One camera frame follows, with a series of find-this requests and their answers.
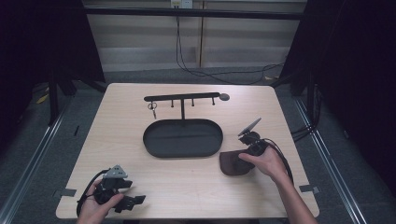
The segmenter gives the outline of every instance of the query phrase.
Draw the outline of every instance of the wooden table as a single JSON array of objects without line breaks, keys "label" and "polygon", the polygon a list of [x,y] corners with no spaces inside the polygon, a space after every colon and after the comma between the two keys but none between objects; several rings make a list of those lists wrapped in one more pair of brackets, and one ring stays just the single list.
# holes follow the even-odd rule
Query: wooden table
[{"label": "wooden table", "polygon": [[[143,98],[150,95],[196,92],[227,93],[229,101],[196,99],[185,102],[186,119],[210,119],[223,131],[218,153],[200,159],[159,159],[143,144],[143,133],[156,119]],[[158,119],[180,119],[180,103],[157,102]],[[59,218],[76,218],[77,200],[90,180],[101,170],[119,164],[128,173],[132,187],[126,195],[147,195],[143,204],[120,214],[112,209],[108,218],[262,218],[286,217],[276,185],[257,168],[247,175],[227,176],[219,168],[219,153],[244,149],[237,135],[258,117],[254,131],[274,140],[290,163],[295,187],[308,185],[300,157],[274,89],[259,86],[111,84],[93,121],[67,189],[75,197],[62,197]],[[301,193],[318,216],[312,192]]]}]

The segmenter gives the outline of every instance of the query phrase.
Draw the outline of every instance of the gray tape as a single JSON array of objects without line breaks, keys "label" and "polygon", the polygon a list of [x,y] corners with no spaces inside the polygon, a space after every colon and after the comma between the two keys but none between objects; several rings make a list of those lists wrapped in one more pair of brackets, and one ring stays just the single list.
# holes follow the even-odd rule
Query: gray tape
[{"label": "gray tape", "polygon": [[302,193],[312,191],[314,194],[317,194],[320,192],[318,187],[311,187],[310,185],[302,185],[299,186],[299,188],[300,188],[300,192]]},{"label": "gray tape", "polygon": [[74,197],[76,195],[76,189],[63,189],[55,190],[52,194],[54,198],[62,198],[62,196]]}]

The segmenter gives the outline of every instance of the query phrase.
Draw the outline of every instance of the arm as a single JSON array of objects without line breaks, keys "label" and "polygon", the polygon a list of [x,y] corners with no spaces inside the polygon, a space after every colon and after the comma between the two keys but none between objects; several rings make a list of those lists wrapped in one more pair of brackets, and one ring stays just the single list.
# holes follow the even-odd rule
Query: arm
[{"label": "arm", "polygon": [[[92,183],[90,189],[87,191],[87,195],[92,195],[95,191],[96,186],[100,183],[101,180],[96,180]],[[77,224],[100,224],[105,219],[108,214],[108,211],[114,207],[117,203],[119,203],[123,194],[119,193],[111,197],[111,199],[104,204],[99,204],[90,196],[87,198],[85,203],[82,205],[81,213],[77,219]]]},{"label": "arm", "polygon": [[280,198],[288,213],[291,224],[316,224],[314,216],[309,211],[303,199],[294,188],[285,166],[275,150],[271,147],[265,149],[258,157],[246,153],[239,154],[239,158],[253,163],[265,175],[269,175],[276,183]]}]

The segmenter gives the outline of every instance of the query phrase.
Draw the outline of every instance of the black cable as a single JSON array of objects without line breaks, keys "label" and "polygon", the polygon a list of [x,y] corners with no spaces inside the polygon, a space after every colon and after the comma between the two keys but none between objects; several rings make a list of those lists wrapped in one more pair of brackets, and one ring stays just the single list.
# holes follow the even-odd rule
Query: black cable
[{"label": "black cable", "polygon": [[279,156],[279,158],[282,160],[283,164],[285,165],[286,172],[288,173],[288,176],[289,176],[289,178],[291,180],[291,183],[294,185],[293,173],[291,172],[291,169],[290,169],[290,166],[289,166],[289,162],[288,162],[288,160],[286,160],[286,157],[285,157],[285,155],[283,155],[283,152],[282,152],[282,150],[280,150],[280,147],[273,140],[271,140],[269,138],[260,139],[260,138],[257,138],[257,137],[254,137],[254,136],[249,136],[249,135],[245,135],[245,137],[252,138],[252,139],[254,139],[256,141],[263,142],[264,144],[267,144],[268,146],[273,148],[274,151]]},{"label": "black cable", "polygon": [[92,196],[92,195],[87,195],[88,190],[90,189],[92,183],[95,181],[95,179],[99,176],[99,175],[103,175],[105,173],[107,173],[108,170],[103,170],[101,172],[99,172],[96,176],[93,177],[93,179],[91,180],[91,182],[88,184],[87,188],[85,188],[84,192],[82,193],[81,197],[79,198],[79,200],[77,201],[77,216],[79,216],[79,213],[81,212],[81,207],[82,205],[85,203],[85,200],[87,200],[88,197]]},{"label": "black cable", "polygon": [[297,131],[291,132],[291,135],[293,135],[294,143],[300,141],[307,135],[311,134],[318,127],[318,122],[320,119],[321,101],[322,101],[322,96],[318,88],[316,88],[315,90],[315,96],[316,98],[315,98],[314,120],[312,120],[312,122],[308,126],[300,128]]},{"label": "black cable", "polygon": [[[264,77],[264,72],[268,71],[270,69],[279,67],[279,66],[283,66],[284,63],[278,63],[278,64],[268,64],[265,65],[262,69],[260,70],[255,70],[255,71],[232,71],[232,72],[220,72],[220,73],[212,73],[212,74],[208,74],[205,72],[201,72],[201,71],[191,71],[189,68],[187,68],[186,64],[184,63],[184,59],[183,59],[183,53],[182,53],[182,47],[181,47],[181,38],[180,38],[180,20],[179,17],[177,17],[177,50],[176,50],[176,56],[177,56],[177,65],[180,69],[182,69],[185,72],[188,72],[189,74],[196,76],[196,77],[212,77],[218,81],[221,82],[225,82],[228,84],[232,84],[232,85],[253,85],[256,84],[260,81],[262,81],[263,77]],[[235,82],[231,82],[231,81],[227,81],[215,76],[219,76],[219,75],[229,75],[229,74],[254,74],[254,73],[262,73],[260,75],[260,78],[258,78],[257,80],[254,80],[252,82],[249,83],[235,83]]]},{"label": "black cable", "polygon": [[291,81],[293,78],[295,78],[295,77],[297,77],[298,75],[300,75],[300,73],[303,72],[303,71],[304,71],[304,69],[297,70],[297,71],[295,71],[295,72],[289,74],[288,76],[282,77],[282,78],[280,78],[279,80],[277,80],[277,81],[271,83],[270,86],[271,86],[272,88],[276,88],[276,87],[278,87],[278,86],[280,86],[280,85],[282,85],[282,84],[284,84],[284,83],[286,83],[286,82]]}]

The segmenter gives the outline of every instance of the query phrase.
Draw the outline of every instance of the black rack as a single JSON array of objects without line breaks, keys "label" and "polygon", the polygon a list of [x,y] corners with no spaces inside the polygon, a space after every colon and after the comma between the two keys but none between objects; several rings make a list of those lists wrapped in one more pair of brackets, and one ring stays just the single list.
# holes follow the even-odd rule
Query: black rack
[{"label": "black rack", "polygon": [[180,100],[181,107],[181,119],[185,119],[185,111],[184,111],[184,100],[192,100],[192,106],[194,106],[194,99],[203,99],[203,98],[212,98],[212,105],[215,104],[214,98],[219,97],[220,93],[218,92],[203,92],[203,93],[188,93],[188,94],[173,94],[173,95],[157,95],[157,96],[146,96],[144,100],[146,102],[154,102],[154,101],[173,101]]}]

